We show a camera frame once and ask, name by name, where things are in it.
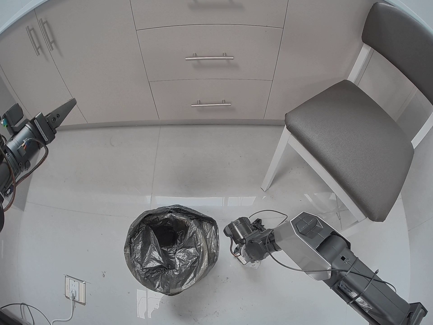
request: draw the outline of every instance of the white chair frame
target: white chair frame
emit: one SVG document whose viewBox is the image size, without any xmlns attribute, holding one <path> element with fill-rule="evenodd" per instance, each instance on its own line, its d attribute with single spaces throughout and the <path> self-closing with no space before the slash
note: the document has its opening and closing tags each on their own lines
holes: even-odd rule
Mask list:
<svg viewBox="0 0 433 325">
<path fill-rule="evenodd" d="M 358 85 L 361 77 L 371 59 L 373 54 L 373 49 L 363 44 L 361 51 L 355 61 L 355 64 L 347 78 L 350 82 Z M 412 145 L 414 149 L 433 127 L 433 114 L 427 119 L 424 125 L 421 127 L 419 132 L 412 140 Z M 287 144 L 289 144 L 296 152 L 311 166 L 311 168 L 316 171 L 316 173 L 325 181 L 325 183 L 335 192 L 335 194 L 340 198 L 340 200 L 346 205 L 349 211 L 356 218 L 356 222 L 350 225 L 346 230 L 342 232 L 345 236 L 351 236 L 354 233 L 363 230 L 365 227 L 369 226 L 373 221 L 368 219 L 365 214 L 362 213 L 360 208 L 354 203 L 346 191 L 338 184 L 338 182 L 330 175 L 330 173 L 320 164 L 320 162 L 290 133 L 290 131 L 284 127 L 283 133 L 281 134 L 280 141 L 278 142 L 277 149 L 275 150 L 274 157 L 272 158 L 271 165 L 266 173 L 265 179 L 262 183 L 263 191 L 268 190 L 275 174 L 277 173 L 278 165 L 280 163 L 281 157 L 286 149 Z"/>
</svg>

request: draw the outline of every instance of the trash bag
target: trash bag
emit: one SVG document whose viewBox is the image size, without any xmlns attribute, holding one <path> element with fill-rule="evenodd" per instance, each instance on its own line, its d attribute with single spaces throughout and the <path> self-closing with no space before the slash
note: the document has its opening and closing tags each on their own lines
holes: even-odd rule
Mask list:
<svg viewBox="0 0 433 325">
<path fill-rule="evenodd" d="M 179 204 L 142 213 L 131 224 L 125 259 L 146 288 L 176 295 L 205 277 L 218 260 L 218 225 Z"/>
</svg>

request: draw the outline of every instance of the black plastic wrap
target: black plastic wrap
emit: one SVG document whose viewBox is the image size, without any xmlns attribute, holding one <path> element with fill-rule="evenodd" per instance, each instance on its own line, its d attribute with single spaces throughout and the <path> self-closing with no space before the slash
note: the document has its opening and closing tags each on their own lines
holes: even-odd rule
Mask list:
<svg viewBox="0 0 433 325">
<path fill-rule="evenodd" d="M 218 260 L 218 225 L 175 204 L 142 213 L 131 224 L 125 259 L 146 288 L 176 295 L 205 277 Z"/>
</svg>

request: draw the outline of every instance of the white floor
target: white floor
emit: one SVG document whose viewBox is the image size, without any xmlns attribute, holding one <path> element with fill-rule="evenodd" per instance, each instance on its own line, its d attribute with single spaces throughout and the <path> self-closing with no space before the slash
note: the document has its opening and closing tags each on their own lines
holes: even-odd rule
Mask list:
<svg viewBox="0 0 433 325">
<path fill-rule="evenodd" d="M 255 211 L 275 209 L 290 217 L 308 211 L 337 230 L 354 221 L 290 148 L 269 190 L 260 189 L 281 130 L 163 126 L 58 132 L 32 178 L 25 211 L 6 213 L 0 285 L 8 293 L 1 292 L 0 300 L 27 302 L 49 319 L 67 317 L 68 274 L 87 282 L 87 304 L 76 306 L 71 325 L 366 324 L 324 283 L 271 259 L 248 269 L 230 255 L 224 226 Z M 132 221 L 168 204 L 215 218 L 220 239 L 219 260 L 208 276 L 171 297 L 146 290 L 123 256 Z M 280 220 L 271 212 L 259 217 L 266 227 Z M 350 240 L 354 253 L 371 269 L 379 268 L 380 277 L 407 299 L 410 256 L 401 199 L 385 223 Z M 295 266 L 284 253 L 276 256 Z"/>
</svg>

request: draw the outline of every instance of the silver bar handle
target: silver bar handle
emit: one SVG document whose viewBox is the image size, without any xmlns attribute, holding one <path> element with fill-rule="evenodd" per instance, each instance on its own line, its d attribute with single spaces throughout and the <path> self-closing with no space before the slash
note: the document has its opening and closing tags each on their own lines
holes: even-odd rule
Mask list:
<svg viewBox="0 0 433 325">
<path fill-rule="evenodd" d="M 48 33 L 47 33 L 47 30 L 46 30 L 46 28 L 45 28 L 45 24 L 47 23 L 47 21 L 43 21 L 42 20 L 42 18 L 41 19 L 39 19 L 39 27 L 41 28 L 41 31 L 42 31 L 42 35 L 44 36 L 44 40 L 45 40 L 45 43 L 47 44 L 47 47 L 48 47 L 48 49 L 50 50 L 50 51 L 52 51 L 52 50 L 54 50 L 54 48 L 53 48 L 53 43 L 54 43 L 54 40 L 50 40 L 50 37 L 48 36 Z"/>
<path fill-rule="evenodd" d="M 231 106 L 230 102 L 226 102 L 223 100 L 222 102 L 218 102 L 216 104 L 202 104 L 200 100 L 197 100 L 196 104 L 192 104 L 191 107 L 212 107 L 212 106 Z"/>
<path fill-rule="evenodd" d="M 228 56 L 226 52 L 223 53 L 222 56 L 206 56 L 199 57 L 197 53 L 192 54 L 192 57 L 185 57 L 185 60 L 233 60 L 234 56 Z"/>
<path fill-rule="evenodd" d="M 41 45 L 36 47 L 36 42 L 35 42 L 35 39 L 33 38 L 33 35 L 32 35 L 32 31 L 34 31 L 34 29 L 30 28 L 29 26 L 26 26 L 25 29 L 27 31 L 27 35 L 29 35 L 30 42 L 32 43 L 33 49 L 36 52 L 36 56 L 39 56 L 39 54 L 40 54 L 39 50 L 41 49 Z"/>
</svg>

